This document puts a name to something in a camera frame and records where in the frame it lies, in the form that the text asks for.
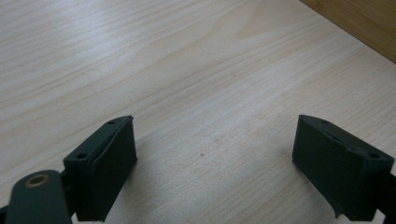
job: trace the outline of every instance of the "light wood surface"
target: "light wood surface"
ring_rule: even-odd
[[[396,63],[396,1],[301,1]]]
[[[291,162],[298,115],[396,157],[395,95],[396,64],[296,0],[0,1],[0,206],[131,114],[106,223],[349,223]]]

